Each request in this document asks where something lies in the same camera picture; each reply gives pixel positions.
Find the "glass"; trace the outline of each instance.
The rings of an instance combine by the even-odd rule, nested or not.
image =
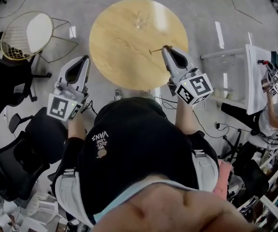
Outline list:
[[[144,28],[147,25],[147,20],[149,19],[149,13],[146,11],[139,11],[136,21],[135,21],[135,26],[139,29]]]

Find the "vans logo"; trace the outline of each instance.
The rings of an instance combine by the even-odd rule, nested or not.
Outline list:
[[[91,139],[92,139],[92,141],[95,141],[95,140],[99,140],[99,139],[102,139],[105,137],[109,137],[109,135],[106,133],[106,131],[98,133],[97,135],[94,135]]]

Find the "black t-shirt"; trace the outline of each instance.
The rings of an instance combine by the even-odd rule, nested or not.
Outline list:
[[[91,216],[150,174],[162,174],[197,189],[192,149],[203,149],[217,163],[215,151],[203,136],[200,131],[186,136],[153,100],[122,99],[99,112],[83,149],[67,149],[60,169],[68,168],[71,158],[74,160],[70,152],[79,152],[76,167],[81,196]]]

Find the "forearm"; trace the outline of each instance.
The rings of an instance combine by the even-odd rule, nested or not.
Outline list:
[[[86,132],[82,114],[79,112],[73,120],[68,122],[68,138],[77,137],[85,140]]]
[[[198,131],[198,123],[192,106],[184,103],[179,97],[176,110],[176,126],[185,135],[191,135]]]
[[[268,98],[268,116],[269,116],[269,122],[270,125],[274,128],[278,129],[278,118],[276,118],[273,100],[270,92],[267,92],[267,98]]]

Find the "pink cloth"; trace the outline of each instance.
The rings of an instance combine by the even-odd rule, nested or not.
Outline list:
[[[228,189],[228,178],[232,165],[226,161],[218,160],[219,164],[219,177],[213,193],[220,198],[227,199],[227,189]]]

